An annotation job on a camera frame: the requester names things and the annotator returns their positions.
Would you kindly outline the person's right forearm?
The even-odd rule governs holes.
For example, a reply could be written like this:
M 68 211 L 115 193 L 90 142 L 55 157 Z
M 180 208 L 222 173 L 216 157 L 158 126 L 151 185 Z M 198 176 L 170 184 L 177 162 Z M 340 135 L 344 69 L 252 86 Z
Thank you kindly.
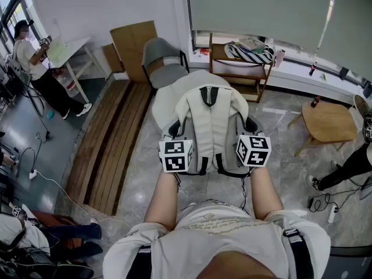
M 251 172 L 251 195 L 257 219 L 264 220 L 271 212 L 284 209 L 266 167 L 256 167 Z

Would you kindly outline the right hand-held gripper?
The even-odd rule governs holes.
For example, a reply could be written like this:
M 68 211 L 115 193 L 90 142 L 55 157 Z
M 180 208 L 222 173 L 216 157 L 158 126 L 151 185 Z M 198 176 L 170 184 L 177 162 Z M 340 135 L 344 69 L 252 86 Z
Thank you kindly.
M 246 130 L 241 117 L 236 115 L 237 165 L 238 167 L 265 167 L 271 154 L 271 140 L 256 119 L 248 116 L 248 122 L 249 130 Z

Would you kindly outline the pale book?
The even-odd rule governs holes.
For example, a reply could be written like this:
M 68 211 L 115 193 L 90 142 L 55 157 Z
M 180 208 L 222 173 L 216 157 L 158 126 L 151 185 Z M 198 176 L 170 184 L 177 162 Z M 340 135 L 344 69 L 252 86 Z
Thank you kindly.
M 250 51 L 264 49 L 266 46 L 264 42 L 254 37 L 241 38 L 239 39 L 238 43 Z

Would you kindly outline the red stool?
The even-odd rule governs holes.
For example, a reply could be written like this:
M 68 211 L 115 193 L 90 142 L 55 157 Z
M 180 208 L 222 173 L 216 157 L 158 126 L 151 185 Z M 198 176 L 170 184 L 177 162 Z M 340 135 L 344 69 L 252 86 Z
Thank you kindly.
M 78 223 L 76 223 L 69 216 L 44 213 L 44 212 L 39 212 L 36 210 L 32 210 L 31 212 L 44 227 L 77 226 L 78 225 Z M 65 240 L 62 242 L 61 247 L 65 249 L 75 249 L 81 246 L 82 243 L 83 243 L 82 239 L 69 238 L 68 240 Z

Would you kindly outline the clear water jug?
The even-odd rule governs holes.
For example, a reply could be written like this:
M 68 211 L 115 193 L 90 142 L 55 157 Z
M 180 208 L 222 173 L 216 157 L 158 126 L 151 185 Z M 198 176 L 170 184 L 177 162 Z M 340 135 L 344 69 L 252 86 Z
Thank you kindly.
M 79 90 L 66 67 L 53 69 L 52 75 L 64 87 L 69 97 L 73 98 L 79 94 Z

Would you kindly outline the small cardboard box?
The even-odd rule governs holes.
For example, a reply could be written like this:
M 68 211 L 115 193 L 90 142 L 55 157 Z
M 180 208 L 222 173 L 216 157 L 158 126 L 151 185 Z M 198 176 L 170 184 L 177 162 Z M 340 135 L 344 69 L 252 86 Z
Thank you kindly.
M 104 45 L 102 50 L 112 73 L 124 73 L 126 71 L 113 43 Z

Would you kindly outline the white backpack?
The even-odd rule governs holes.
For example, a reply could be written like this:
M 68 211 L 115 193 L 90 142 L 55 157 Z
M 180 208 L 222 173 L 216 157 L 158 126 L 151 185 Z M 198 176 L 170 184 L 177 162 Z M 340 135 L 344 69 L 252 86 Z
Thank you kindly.
M 185 93 L 176 105 L 176 122 L 169 128 L 174 138 L 192 128 L 196 161 L 190 175 L 212 171 L 243 178 L 249 170 L 236 153 L 240 135 L 255 135 L 260 126 L 249 116 L 249 106 L 234 88 L 206 84 Z

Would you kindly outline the wooden shelf rack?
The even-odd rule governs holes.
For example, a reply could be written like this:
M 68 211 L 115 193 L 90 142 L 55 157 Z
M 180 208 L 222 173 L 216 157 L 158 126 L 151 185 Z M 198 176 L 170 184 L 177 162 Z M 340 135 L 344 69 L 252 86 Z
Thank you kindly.
M 270 64 L 254 64 L 239 59 L 229 59 L 224 52 L 225 44 L 213 42 L 209 35 L 209 72 L 224 78 L 238 90 L 248 102 L 261 100 L 271 69 Z

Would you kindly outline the large flat cardboard box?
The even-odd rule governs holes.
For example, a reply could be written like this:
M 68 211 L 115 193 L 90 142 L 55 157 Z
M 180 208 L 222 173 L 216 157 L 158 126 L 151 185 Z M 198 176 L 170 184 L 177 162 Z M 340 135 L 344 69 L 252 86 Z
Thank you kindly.
M 158 37 L 154 21 L 114 28 L 110 34 L 129 79 L 147 83 L 142 56 L 146 42 Z

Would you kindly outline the grey roller blind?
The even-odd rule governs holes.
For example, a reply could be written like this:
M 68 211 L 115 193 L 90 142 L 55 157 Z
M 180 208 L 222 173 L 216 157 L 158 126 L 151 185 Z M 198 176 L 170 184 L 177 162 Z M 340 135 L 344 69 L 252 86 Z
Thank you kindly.
M 330 0 L 189 0 L 192 29 L 252 34 L 316 51 Z
M 334 0 L 318 55 L 372 82 L 372 0 Z

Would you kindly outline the grey chair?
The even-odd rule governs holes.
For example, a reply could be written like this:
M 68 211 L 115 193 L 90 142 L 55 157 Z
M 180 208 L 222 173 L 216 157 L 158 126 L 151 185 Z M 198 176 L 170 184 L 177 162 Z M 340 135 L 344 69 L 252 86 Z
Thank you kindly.
M 180 62 L 163 65 L 151 73 L 148 72 L 149 66 L 164 58 L 179 58 Z M 145 43 L 141 67 L 154 90 L 171 85 L 190 73 L 185 53 L 163 38 L 153 38 Z

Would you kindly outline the person's left forearm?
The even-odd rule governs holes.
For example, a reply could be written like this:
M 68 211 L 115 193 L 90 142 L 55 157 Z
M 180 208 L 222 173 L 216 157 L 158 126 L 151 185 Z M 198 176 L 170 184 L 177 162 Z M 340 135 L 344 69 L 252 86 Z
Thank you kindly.
M 174 174 L 161 171 L 145 213 L 145 223 L 158 223 L 171 231 L 177 219 L 178 182 Z

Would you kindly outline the white fan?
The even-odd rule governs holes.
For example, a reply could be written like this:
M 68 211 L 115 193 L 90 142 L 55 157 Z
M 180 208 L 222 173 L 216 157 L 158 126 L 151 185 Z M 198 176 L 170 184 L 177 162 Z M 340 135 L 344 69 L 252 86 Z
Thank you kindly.
M 349 112 L 355 122 L 356 128 L 362 130 L 364 117 L 370 111 L 370 107 L 364 98 L 360 95 L 353 96 L 353 105 L 349 108 Z

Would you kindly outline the wooden slat platform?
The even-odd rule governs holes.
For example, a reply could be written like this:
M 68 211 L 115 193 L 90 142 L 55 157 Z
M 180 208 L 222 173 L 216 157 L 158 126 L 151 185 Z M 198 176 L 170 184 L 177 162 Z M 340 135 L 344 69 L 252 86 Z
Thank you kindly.
M 114 81 L 98 104 L 74 159 L 66 191 L 72 200 L 109 216 L 121 190 L 152 89 L 145 83 Z

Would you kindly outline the black white zigzag bag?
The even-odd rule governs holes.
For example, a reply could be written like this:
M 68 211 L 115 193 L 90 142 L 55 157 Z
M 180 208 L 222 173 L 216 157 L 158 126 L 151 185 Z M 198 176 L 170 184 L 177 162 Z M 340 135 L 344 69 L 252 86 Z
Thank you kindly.
M 239 59 L 254 64 L 270 64 L 275 61 L 274 50 L 265 45 L 258 52 L 246 50 L 236 42 L 229 42 L 224 46 L 224 52 L 229 59 Z

